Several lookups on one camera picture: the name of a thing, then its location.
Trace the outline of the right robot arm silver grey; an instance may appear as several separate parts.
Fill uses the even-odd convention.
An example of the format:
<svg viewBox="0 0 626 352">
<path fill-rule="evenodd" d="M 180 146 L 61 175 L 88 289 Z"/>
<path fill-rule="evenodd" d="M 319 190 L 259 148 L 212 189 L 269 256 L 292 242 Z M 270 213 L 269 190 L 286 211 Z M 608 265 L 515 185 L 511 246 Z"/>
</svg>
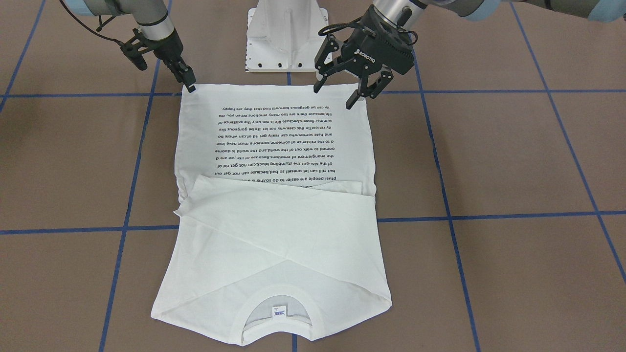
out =
<svg viewBox="0 0 626 352">
<path fill-rule="evenodd" d="M 181 57 L 183 45 L 162 0 L 62 0 L 60 3 L 67 13 L 90 33 L 115 42 L 139 70 L 147 69 L 143 54 L 153 52 L 170 69 L 177 82 L 183 83 L 190 93 L 195 90 L 194 71 Z M 100 22 L 96 30 L 92 30 L 77 18 L 78 14 L 99 18 L 108 15 L 109 18 Z M 134 36 L 127 42 L 99 33 L 106 24 L 124 14 L 131 14 L 138 24 L 133 29 Z"/>
</svg>

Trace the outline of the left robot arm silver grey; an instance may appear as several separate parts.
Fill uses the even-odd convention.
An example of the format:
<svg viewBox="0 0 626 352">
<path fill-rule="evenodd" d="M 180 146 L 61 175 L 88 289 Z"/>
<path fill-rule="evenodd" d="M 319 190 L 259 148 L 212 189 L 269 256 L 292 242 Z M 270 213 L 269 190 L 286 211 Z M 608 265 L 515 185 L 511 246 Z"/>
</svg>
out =
<svg viewBox="0 0 626 352">
<path fill-rule="evenodd" d="M 394 73 L 406 74 L 414 65 L 412 30 L 427 7 L 440 7 L 461 18 L 477 22 L 490 16 L 498 0 L 376 0 L 359 18 L 323 27 L 324 38 L 315 57 L 317 93 L 327 78 L 342 71 L 358 78 L 358 86 L 346 102 L 351 109 L 364 98 L 375 98 L 393 80 Z"/>
</svg>

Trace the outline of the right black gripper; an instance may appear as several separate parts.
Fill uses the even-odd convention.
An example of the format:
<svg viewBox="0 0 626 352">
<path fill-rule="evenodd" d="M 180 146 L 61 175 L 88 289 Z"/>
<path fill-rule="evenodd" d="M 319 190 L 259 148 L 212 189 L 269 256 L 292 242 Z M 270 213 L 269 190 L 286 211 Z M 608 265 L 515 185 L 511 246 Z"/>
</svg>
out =
<svg viewBox="0 0 626 352">
<path fill-rule="evenodd" d="M 169 69 L 179 69 L 181 82 L 186 86 L 189 93 L 196 90 L 194 70 L 186 65 L 182 59 L 183 45 L 177 32 L 172 32 L 167 38 L 153 41 L 155 44 L 154 53 L 159 60 L 162 60 Z"/>
</svg>

